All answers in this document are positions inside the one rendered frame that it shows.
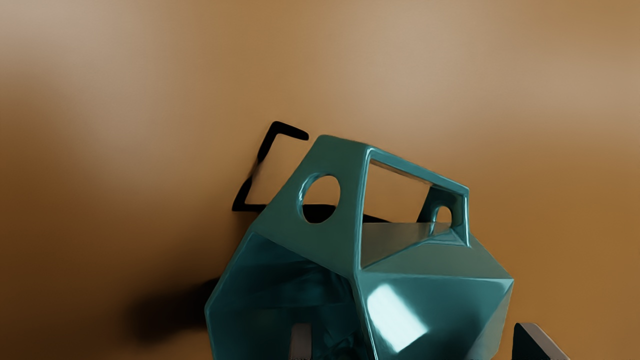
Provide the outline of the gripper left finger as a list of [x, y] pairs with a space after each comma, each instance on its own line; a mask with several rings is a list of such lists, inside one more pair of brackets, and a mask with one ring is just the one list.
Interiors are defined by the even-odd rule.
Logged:
[[292, 325], [289, 360], [313, 360], [313, 326], [311, 323]]

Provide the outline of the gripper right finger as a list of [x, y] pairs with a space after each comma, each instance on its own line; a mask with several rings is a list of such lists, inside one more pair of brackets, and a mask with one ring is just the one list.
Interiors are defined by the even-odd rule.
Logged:
[[513, 360], [570, 360], [570, 357], [533, 322], [513, 328]]

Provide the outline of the teal faceted mug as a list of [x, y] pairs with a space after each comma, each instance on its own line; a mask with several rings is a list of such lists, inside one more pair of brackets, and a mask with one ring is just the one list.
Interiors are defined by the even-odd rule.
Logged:
[[[429, 184], [414, 222], [363, 221], [370, 165]], [[469, 189], [319, 136], [249, 226], [205, 306], [214, 360], [492, 360], [514, 279], [471, 234]]]

